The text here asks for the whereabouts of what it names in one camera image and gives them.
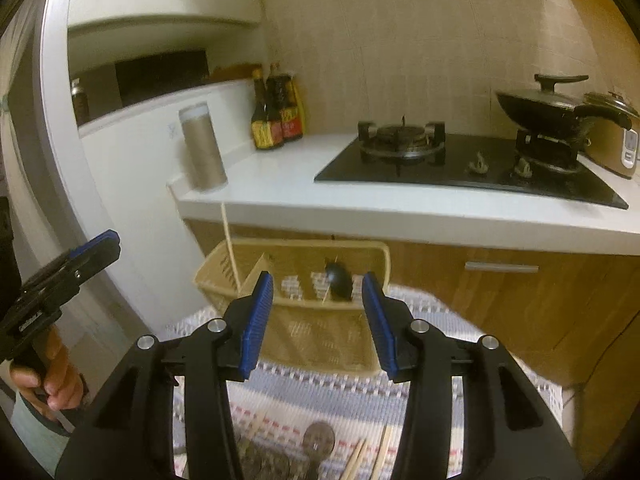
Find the person's left hand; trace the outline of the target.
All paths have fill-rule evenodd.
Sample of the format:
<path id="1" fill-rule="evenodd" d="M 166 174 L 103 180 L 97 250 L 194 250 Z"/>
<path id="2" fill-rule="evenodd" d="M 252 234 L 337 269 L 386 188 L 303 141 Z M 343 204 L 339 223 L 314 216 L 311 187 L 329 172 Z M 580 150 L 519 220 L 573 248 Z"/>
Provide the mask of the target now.
<path id="1" fill-rule="evenodd" d="M 55 327 L 49 330 L 42 350 L 48 361 L 44 376 L 14 361 L 10 364 L 10 376 L 17 390 L 40 415 L 58 422 L 57 412 L 80 407 L 85 396 L 84 383 Z"/>

